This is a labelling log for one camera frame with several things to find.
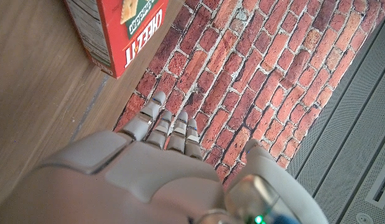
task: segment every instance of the cheez-it logo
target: cheez-it logo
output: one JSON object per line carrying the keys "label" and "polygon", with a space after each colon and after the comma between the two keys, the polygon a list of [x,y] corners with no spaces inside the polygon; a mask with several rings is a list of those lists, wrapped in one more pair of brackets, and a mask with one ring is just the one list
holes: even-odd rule
{"label": "cheez-it logo", "polygon": [[125,49],[126,64],[125,68],[129,66],[130,62],[136,57],[138,52],[143,48],[146,42],[154,35],[162,23],[162,9],[156,13],[156,15],[145,26],[144,30],[138,35],[134,41],[128,45]]}

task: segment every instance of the robot finger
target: robot finger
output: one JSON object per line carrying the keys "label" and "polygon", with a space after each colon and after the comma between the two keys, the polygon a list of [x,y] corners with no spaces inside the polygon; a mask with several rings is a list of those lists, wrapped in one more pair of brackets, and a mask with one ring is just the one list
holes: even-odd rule
{"label": "robot finger", "polygon": [[185,148],[185,133],[187,131],[188,114],[181,111],[174,125],[174,130],[170,135],[169,143],[166,150],[175,150],[184,153]]}
{"label": "robot finger", "polygon": [[203,160],[202,152],[199,145],[197,122],[194,119],[190,119],[187,124],[187,140],[185,140],[185,151],[186,156]]}
{"label": "robot finger", "polygon": [[128,122],[120,132],[128,134],[136,141],[141,141],[147,134],[151,124],[164,104],[166,95],[160,91],[152,97],[140,112]]}
{"label": "robot finger", "polygon": [[171,121],[172,113],[167,110],[164,111],[162,119],[159,121],[159,124],[156,126],[156,128],[148,136],[146,143],[153,144],[160,150],[163,150]]}

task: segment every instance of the cracker image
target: cracker image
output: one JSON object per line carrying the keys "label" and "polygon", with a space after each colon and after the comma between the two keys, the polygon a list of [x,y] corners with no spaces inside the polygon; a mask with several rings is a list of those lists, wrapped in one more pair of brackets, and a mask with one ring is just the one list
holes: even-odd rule
{"label": "cracker image", "polygon": [[137,13],[138,0],[123,0],[122,14],[120,24],[124,24],[127,20],[134,17]]}

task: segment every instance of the gray plastic cover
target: gray plastic cover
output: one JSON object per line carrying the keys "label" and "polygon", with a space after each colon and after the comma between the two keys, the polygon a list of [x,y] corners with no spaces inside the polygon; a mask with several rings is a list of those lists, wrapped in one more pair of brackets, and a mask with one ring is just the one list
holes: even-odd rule
{"label": "gray plastic cover", "polygon": [[39,167],[64,166],[92,174],[131,142],[129,136],[122,137],[111,131],[94,133],[53,154]]}

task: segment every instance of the green led light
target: green led light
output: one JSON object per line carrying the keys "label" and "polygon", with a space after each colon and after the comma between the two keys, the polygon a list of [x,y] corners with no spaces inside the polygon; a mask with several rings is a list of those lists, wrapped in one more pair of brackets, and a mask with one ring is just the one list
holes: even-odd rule
{"label": "green led light", "polygon": [[264,220],[262,219],[262,216],[261,215],[258,215],[255,219],[254,219],[254,221],[257,223],[257,224],[265,224],[264,223]]}

